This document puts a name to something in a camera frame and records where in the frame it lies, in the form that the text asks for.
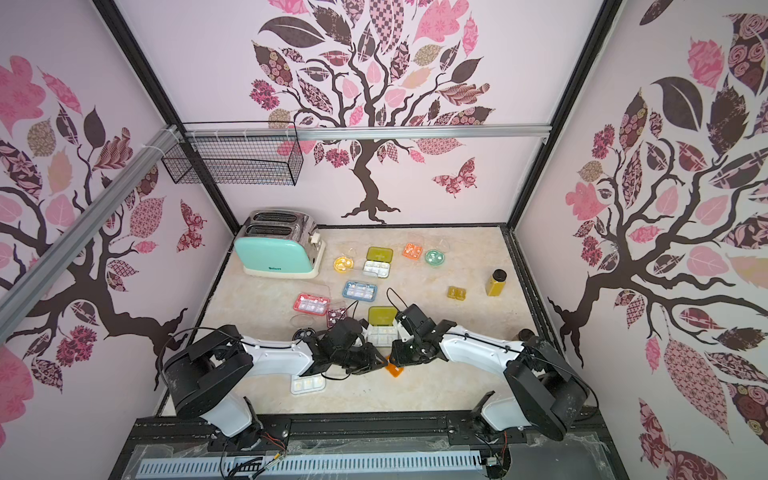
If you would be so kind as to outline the orange small pillbox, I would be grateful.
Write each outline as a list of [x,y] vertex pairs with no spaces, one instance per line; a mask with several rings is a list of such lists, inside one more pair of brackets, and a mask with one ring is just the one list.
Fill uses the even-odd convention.
[[387,359],[387,365],[385,367],[386,371],[394,378],[399,377],[404,371],[404,367],[398,367],[395,365],[389,356],[386,357]]

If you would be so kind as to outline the green lid white pillbox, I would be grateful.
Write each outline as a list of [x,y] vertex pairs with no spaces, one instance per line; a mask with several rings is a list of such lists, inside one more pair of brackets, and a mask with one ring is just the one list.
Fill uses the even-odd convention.
[[390,347],[399,339],[399,333],[395,326],[395,318],[398,310],[392,306],[372,306],[368,311],[369,326],[366,330],[366,339],[375,347]]

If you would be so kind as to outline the yellow small pillbox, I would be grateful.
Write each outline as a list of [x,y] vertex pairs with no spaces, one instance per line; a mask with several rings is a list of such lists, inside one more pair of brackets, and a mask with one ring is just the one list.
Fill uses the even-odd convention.
[[446,296],[452,300],[465,301],[467,298],[467,290],[462,287],[449,286]]

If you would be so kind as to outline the magenta small pillbox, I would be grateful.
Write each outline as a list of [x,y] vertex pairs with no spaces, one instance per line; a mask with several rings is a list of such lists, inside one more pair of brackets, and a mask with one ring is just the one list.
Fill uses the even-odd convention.
[[348,304],[345,301],[332,301],[326,311],[326,327],[328,329],[347,317]]

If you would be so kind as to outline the dark round pillbox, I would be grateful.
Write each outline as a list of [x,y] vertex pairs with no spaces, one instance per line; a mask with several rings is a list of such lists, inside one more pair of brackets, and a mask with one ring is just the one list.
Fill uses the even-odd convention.
[[292,335],[293,340],[302,340],[314,335],[316,330],[316,317],[306,314],[298,314],[292,317],[289,321],[290,325],[295,328]]

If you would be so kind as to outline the red rectangular pillbox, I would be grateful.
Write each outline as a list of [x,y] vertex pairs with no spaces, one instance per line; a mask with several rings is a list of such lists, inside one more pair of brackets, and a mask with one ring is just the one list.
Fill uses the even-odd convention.
[[331,304],[330,287],[324,283],[301,282],[293,310],[307,315],[324,316]]

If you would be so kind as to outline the clear white pillbox front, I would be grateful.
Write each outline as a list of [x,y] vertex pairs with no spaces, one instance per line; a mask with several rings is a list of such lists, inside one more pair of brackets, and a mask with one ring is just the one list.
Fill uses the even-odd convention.
[[327,381],[321,375],[293,376],[290,383],[290,392],[294,396],[307,395],[321,392],[326,388]]

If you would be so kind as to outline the blue rectangular pillbox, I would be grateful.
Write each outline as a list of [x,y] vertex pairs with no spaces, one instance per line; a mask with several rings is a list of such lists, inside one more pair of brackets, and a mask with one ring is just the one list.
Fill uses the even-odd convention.
[[342,296],[360,302],[373,302],[377,296],[375,284],[361,281],[347,281],[342,288]]

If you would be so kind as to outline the yellow round pillbox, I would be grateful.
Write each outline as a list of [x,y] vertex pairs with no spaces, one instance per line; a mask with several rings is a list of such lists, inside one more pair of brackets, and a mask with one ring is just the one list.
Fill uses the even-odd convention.
[[351,273],[356,266],[357,250],[353,243],[342,243],[333,254],[333,269],[340,274]]

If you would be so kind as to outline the olive lid pillbox back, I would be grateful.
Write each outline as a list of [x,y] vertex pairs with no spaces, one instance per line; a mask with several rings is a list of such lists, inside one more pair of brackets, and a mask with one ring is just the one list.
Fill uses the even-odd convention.
[[392,260],[391,248],[372,246],[366,252],[362,271],[365,275],[386,279],[391,272]]

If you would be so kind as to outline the brown bottle black cap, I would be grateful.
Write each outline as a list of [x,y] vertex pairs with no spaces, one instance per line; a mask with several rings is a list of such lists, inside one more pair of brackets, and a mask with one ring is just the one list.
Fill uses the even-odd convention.
[[535,336],[536,336],[536,333],[533,330],[530,330],[528,328],[524,328],[524,329],[521,329],[518,332],[518,334],[516,336],[516,339],[521,341],[521,342],[525,342],[525,341],[529,340],[531,337],[535,337]]

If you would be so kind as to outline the mint green toaster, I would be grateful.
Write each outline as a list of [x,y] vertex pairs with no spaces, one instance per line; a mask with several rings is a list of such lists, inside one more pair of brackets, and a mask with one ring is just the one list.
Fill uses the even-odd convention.
[[310,215],[284,209],[252,211],[234,240],[244,273],[263,278],[313,279],[325,249]]

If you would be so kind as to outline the aluminium rail back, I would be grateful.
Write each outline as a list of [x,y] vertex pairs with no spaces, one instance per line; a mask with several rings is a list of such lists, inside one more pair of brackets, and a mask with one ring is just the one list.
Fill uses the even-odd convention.
[[297,138],[300,141],[425,138],[546,138],[551,130],[552,127],[547,124],[302,128],[297,130]]

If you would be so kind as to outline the aluminium rail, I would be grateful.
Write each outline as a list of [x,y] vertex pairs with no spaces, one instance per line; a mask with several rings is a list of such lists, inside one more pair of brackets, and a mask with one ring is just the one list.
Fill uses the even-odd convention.
[[143,145],[112,184],[79,215],[56,242],[46,250],[32,271],[16,282],[1,299],[1,340],[6,341],[29,312],[94,238],[111,214],[133,191],[144,175],[179,143],[178,128],[167,125]]
[[547,124],[302,128],[297,130],[297,138],[300,141],[425,138],[546,138],[551,130],[552,127]]

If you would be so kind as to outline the aluminium rail left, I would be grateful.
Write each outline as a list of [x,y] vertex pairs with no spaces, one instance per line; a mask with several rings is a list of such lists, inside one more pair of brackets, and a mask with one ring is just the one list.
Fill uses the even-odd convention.
[[1,299],[1,340],[6,341],[29,312],[94,238],[111,214],[133,191],[144,175],[179,143],[178,128],[167,125],[143,145],[112,184],[79,215],[56,242],[46,250],[32,271],[16,282]]

